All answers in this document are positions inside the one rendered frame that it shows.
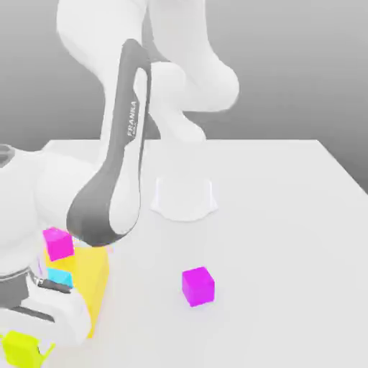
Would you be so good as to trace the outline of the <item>large yellow box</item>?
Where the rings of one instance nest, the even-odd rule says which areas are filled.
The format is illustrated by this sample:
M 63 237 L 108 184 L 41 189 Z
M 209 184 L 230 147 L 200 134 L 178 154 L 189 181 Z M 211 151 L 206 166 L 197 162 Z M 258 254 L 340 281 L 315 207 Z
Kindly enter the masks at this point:
M 52 262 L 44 249 L 45 265 L 48 268 L 69 271 L 73 287 L 83 296 L 91 317 L 88 338 L 94 335 L 98 315 L 109 277 L 109 257 L 105 247 L 75 247 L 74 255 Z

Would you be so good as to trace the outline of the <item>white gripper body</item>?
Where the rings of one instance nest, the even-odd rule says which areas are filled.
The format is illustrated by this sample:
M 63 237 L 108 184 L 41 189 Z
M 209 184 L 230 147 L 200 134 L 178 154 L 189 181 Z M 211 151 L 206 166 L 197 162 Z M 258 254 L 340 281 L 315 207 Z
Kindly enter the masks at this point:
M 20 311 L 0 308 L 0 329 L 18 331 L 57 345 L 80 345 L 90 330 L 91 318 L 77 291 L 34 291 Z

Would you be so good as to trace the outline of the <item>small lime cube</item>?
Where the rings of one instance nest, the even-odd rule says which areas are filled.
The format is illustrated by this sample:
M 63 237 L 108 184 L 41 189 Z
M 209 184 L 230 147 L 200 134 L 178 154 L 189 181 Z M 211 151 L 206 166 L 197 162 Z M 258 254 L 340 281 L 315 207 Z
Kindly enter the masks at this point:
M 41 352 L 39 339 L 16 331 L 0 335 L 0 343 L 6 362 L 16 368 L 42 368 L 55 348 L 55 343 L 48 343 L 46 350 Z

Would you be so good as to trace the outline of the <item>small cyan cube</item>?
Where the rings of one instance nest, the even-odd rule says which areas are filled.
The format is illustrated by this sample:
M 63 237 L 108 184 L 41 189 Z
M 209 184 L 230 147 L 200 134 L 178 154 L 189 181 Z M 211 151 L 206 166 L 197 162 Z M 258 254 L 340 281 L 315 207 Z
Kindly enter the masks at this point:
M 69 271 L 47 268 L 48 279 L 73 288 L 73 276 Z

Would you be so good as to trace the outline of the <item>small magenta cube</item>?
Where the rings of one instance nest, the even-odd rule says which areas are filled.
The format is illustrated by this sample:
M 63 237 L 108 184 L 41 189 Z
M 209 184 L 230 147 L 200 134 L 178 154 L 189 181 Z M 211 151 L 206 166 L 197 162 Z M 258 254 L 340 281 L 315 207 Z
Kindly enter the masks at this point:
M 61 229 L 50 227 L 42 231 L 48 256 L 52 262 L 74 255 L 72 236 Z
M 182 291 L 190 307 L 214 301 L 215 282 L 205 267 L 182 272 Z

